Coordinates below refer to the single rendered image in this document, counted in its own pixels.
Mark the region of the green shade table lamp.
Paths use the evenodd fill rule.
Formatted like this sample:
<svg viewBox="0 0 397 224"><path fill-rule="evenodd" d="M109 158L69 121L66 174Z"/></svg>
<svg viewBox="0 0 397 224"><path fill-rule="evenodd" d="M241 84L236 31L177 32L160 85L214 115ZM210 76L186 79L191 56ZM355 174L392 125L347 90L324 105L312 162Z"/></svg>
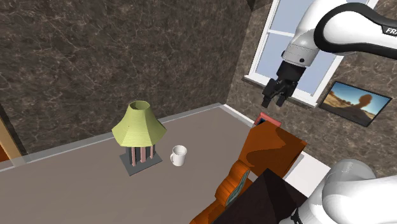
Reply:
<svg viewBox="0 0 397 224"><path fill-rule="evenodd" d="M134 101L128 105L122 120L112 128L112 134L116 142L125 148L120 159L129 176L162 161L156 144L166 132L148 102Z"/></svg>

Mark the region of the white mug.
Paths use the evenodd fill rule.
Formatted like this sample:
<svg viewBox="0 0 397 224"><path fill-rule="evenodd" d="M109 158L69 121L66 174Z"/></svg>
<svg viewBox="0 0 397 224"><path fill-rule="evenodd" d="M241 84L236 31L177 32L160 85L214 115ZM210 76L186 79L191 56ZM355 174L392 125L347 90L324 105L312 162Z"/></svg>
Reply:
<svg viewBox="0 0 397 224"><path fill-rule="evenodd" d="M185 163L185 158L187 154L186 147L182 145L177 145L173 147L172 153L170 155L170 160L173 165L180 167Z"/></svg>

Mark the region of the dark robot stand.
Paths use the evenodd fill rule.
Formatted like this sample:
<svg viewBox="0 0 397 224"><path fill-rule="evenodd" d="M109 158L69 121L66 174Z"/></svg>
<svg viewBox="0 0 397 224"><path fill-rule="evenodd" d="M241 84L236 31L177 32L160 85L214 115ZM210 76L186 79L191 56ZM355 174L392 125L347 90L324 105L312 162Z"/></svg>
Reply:
<svg viewBox="0 0 397 224"><path fill-rule="evenodd" d="M307 197L270 169L266 169L211 224L278 224Z"/></svg>

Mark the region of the white framed window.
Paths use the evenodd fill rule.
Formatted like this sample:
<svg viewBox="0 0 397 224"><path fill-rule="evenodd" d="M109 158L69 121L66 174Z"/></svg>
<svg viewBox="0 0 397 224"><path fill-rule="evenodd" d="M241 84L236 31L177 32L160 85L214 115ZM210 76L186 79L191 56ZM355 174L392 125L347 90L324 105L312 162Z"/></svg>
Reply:
<svg viewBox="0 0 397 224"><path fill-rule="evenodd" d="M253 63L245 79L264 87L276 79L282 52L295 35L296 27L314 0L274 0L263 28ZM343 57L319 52L290 99L315 108Z"/></svg>

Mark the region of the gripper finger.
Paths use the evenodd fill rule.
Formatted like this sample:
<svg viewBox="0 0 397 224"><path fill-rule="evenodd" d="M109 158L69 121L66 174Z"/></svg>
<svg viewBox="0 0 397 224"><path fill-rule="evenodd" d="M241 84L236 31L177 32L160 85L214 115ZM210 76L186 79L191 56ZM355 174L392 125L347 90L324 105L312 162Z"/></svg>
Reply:
<svg viewBox="0 0 397 224"><path fill-rule="evenodd" d="M274 97L274 91L273 90L264 90L262 92L263 94L263 102L262 102L262 106L264 108L268 108L268 105L270 104L272 98Z"/></svg>
<svg viewBox="0 0 397 224"><path fill-rule="evenodd" d="M280 94L279 94L279 98L278 98L278 100L276 101L276 105L279 106L279 107L281 107L281 106L284 104L284 102L286 101L286 99L288 99L288 98L289 98L289 95L288 95L288 94L286 94L286 93L280 93Z"/></svg>

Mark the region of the desert landscape wall picture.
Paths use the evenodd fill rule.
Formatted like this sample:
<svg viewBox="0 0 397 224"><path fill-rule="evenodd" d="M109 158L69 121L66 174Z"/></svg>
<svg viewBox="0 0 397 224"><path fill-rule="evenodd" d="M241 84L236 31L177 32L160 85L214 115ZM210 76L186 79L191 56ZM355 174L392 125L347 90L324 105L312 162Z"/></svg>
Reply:
<svg viewBox="0 0 397 224"><path fill-rule="evenodd" d="M334 81L319 108L368 127L392 98Z"/></svg>

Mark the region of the red picture frame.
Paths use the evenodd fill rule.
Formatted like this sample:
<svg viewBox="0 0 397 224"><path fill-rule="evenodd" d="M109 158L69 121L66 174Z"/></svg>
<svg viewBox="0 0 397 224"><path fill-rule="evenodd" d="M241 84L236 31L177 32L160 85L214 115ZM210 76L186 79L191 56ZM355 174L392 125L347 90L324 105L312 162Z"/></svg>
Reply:
<svg viewBox="0 0 397 224"><path fill-rule="evenodd" d="M281 122L277 121L276 119L268 116L267 114L265 114L264 112L261 112L258 117L256 118L256 120L254 121L254 126L259 125L263 122L269 121L270 123L273 123L274 125L280 127L281 126Z"/></svg>

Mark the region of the orange wooden clock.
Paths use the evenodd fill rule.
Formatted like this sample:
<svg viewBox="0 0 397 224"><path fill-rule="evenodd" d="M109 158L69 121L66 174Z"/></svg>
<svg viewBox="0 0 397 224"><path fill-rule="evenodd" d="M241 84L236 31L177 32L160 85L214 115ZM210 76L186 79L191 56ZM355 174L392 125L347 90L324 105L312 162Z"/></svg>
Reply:
<svg viewBox="0 0 397 224"><path fill-rule="evenodd" d="M211 224L253 184L248 179L250 173L259 176L270 169L279 177L285 177L306 145L270 121L251 128L238 160L216 190L215 201L189 224Z"/></svg>

